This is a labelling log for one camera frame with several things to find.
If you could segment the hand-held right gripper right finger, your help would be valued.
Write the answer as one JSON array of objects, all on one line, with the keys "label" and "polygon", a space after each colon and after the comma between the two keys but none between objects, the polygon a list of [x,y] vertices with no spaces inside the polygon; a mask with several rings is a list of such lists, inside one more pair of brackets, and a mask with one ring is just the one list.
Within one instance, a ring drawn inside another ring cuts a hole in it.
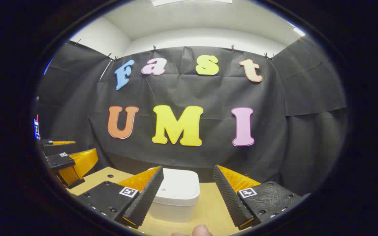
[{"label": "hand-held right gripper right finger", "polygon": [[284,215],[310,196],[298,195],[275,181],[259,183],[220,165],[214,166],[213,179],[239,230]]}]

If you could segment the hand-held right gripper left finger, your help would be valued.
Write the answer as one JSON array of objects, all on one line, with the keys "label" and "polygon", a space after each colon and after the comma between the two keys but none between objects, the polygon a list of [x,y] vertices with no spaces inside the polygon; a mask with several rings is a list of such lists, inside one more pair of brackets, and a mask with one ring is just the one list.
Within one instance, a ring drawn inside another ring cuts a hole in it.
[{"label": "hand-held right gripper left finger", "polygon": [[104,218],[138,229],[163,180],[163,167],[158,166],[117,183],[103,181],[76,198]]}]

